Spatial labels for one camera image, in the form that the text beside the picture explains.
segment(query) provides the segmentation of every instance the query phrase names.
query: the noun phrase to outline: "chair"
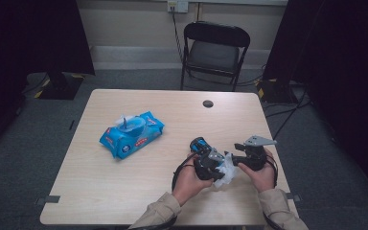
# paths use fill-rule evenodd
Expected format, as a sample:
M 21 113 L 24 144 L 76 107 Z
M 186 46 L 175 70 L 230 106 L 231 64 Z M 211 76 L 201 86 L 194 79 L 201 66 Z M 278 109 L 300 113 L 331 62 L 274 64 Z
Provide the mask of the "chair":
M 191 50 L 189 40 L 193 41 Z M 188 71 L 191 76 L 191 71 L 196 71 L 231 78 L 232 91 L 235 91 L 244 55 L 250 44 L 250 36 L 246 31 L 236 26 L 197 21 L 184 28 L 184 42 L 181 90 L 185 72 Z

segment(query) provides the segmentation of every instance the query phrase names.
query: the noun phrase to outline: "tabletop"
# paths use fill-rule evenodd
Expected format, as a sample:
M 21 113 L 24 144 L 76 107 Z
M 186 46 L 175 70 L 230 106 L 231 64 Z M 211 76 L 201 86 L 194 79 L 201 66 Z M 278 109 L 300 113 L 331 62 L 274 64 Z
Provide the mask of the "tabletop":
M 211 101 L 212 107 L 205 107 Z M 120 160 L 100 142 L 121 115 L 150 111 L 163 134 Z M 235 155 L 235 143 L 252 135 L 271 139 L 259 98 L 253 93 L 162 90 L 94 90 L 40 216 L 43 224 L 129 225 L 172 187 L 173 172 L 203 137 L 219 152 Z M 278 186 L 289 187 L 275 146 L 267 146 L 279 168 Z M 230 184 L 204 189 L 182 208 L 175 225 L 264 225 L 250 178 L 236 168 Z M 292 199 L 290 209 L 297 215 Z

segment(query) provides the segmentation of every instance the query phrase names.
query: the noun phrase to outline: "blue package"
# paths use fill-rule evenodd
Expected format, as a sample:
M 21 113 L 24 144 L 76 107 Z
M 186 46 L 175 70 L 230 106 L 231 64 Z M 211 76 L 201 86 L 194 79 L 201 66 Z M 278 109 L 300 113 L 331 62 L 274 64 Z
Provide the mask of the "blue package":
M 125 159 L 160 136 L 163 127 L 164 124 L 148 111 L 109 127 L 100 142 L 112 152 L 114 158 Z

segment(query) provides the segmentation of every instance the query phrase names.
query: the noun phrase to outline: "beige sleeve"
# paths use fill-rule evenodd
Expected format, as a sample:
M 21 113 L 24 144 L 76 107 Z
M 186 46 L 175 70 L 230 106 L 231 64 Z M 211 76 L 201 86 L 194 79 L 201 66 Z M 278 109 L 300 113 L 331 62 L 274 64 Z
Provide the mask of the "beige sleeve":
M 156 202 L 148 205 L 146 212 L 129 229 L 165 223 L 180 212 L 181 207 L 175 197 L 165 193 Z
M 264 213 L 283 229 L 309 229 L 289 210 L 288 199 L 283 190 L 272 189 L 261 192 L 259 200 Z

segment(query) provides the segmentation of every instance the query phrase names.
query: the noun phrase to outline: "white wall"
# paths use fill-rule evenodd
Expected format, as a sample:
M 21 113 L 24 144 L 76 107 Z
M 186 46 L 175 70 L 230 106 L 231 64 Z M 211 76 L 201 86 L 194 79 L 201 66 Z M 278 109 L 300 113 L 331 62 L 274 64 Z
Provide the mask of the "white wall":
M 80 15 L 92 46 L 176 47 L 167 3 L 138 0 L 78 0 Z M 179 36 L 196 20 L 198 3 L 176 14 Z M 202 3 L 200 19 L 242 27 L 251 36 L 251 50 L 270 50 L 285 6 Z

